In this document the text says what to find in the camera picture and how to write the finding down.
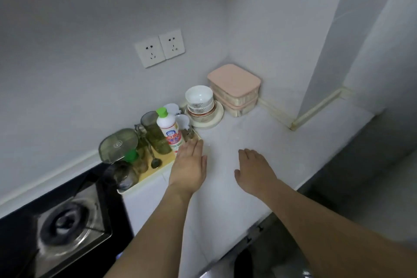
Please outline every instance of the cartoon face on label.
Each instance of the cartoon face on label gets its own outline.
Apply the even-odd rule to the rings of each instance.
[[[175,134],[175,131],[174,130],[168,131],[166,133],[166,135],[168,135],[168,136],[173,136],[174,134]]]

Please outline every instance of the white outlet plate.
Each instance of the white outlet plate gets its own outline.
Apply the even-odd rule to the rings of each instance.
[[[184,41],[180,29],[161,34],[159,39],[166,59],[185,53]]]
[[[135,49],[145,68],[166,60],[159,38],[154,36],[136,43]]]

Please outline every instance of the left arm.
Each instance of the left arm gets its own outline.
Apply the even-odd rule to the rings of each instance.
[[[180,147],[161,202],[105,278],[178,277],[188,205],[206,179],[202,151],[203,140]]]

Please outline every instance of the stack of bowls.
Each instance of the stack of bowls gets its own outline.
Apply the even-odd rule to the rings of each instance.
[[[216,116],[213,91],[207,86],[194,86],[185,92],[187,112],[195,121],[206,123]]]

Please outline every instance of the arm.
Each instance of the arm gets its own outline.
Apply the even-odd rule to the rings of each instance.
[[[206,179],[202,151],[203,140],[180,147],[161,202],[105,278],[178,277],[188,205]]]
[[[239,150],[239,162],[239,186],[277,215],[318,277],[417,277],[413,252],[294,191],[256,151]]]

